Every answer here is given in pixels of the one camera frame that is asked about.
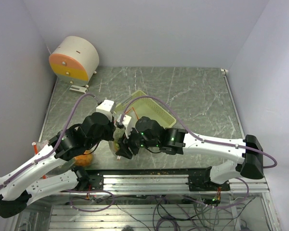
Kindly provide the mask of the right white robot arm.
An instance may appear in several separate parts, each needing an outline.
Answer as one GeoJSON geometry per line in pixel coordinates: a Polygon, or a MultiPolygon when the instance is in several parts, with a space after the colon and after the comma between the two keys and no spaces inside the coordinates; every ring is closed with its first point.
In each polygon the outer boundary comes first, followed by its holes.
{"type": "Polygon", "coordinates": [[[253,135],[230,140],[206,137],[181,128],[164,128],[146,116],[136,123],[125,116],[121,125],[115,124],[113,137],[114,154],[127,159],[141,148],[158,148],[168,155],[207,154],[225,159],[226,162],[205,169],[201,183],[210,191],[234,178],[264,178],[263,148],[253,135]]]}

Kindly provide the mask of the green netted toy melon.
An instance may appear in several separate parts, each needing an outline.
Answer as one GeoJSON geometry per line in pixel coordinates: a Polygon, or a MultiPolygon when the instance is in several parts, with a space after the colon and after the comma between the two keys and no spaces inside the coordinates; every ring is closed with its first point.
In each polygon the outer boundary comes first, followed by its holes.
{"type": "Polygon", "coordinates": [[[119,139],[121,139],[125,134],[125,128],[116,128],[116,130],[114,131],[114,134],[113,134],[113,144],[116,148],[119,147],[119,144],[118,144],[118,141],[119,139]]]}

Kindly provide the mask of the orange toy pineapple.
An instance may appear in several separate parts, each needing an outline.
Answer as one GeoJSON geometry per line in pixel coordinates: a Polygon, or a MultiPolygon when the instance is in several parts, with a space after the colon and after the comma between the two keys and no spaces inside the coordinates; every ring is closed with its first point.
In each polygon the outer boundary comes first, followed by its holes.
{"type": "Polygon", "coordinates": [[[75,165],[86,167],[92,164],[93,151],[86,150],[82,155],[75,157],[75,165]]]}

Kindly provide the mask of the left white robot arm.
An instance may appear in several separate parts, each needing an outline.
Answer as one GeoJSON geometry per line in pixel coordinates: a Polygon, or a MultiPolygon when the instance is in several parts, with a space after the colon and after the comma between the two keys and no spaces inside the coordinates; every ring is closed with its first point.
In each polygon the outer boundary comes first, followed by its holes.
{"type": "Polygon", "coordinates": [[[91,180],[83,167],[73,167],[47,179],[42,179],[42,176],[83,155],[100,141],[112,140],[114,130],[112,113],[94,112],[81,124],[58,132],[38,154],[0,177],[0,217],[13,217],[36,200],[56,192],[85,190],[91,180]]]}

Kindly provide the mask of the spare clear zip bag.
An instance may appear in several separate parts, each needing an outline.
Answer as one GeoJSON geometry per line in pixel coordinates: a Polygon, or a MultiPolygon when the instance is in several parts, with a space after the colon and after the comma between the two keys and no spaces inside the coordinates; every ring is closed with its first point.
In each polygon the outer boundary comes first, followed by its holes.
{"type": "Polygon", "coordinates": [[[132,128],[139,119],[135,109],[132,107],[127,110],[123,118],[123,127],[119,128],[118,123],[121,119],[123,111],[114,112],[115,131],[113,133],[113,141],[109,141],[109,148],[117,159],[122,157],[132,159],[133,152],[128,144],[128,138],[131,137],[132,128]]]}

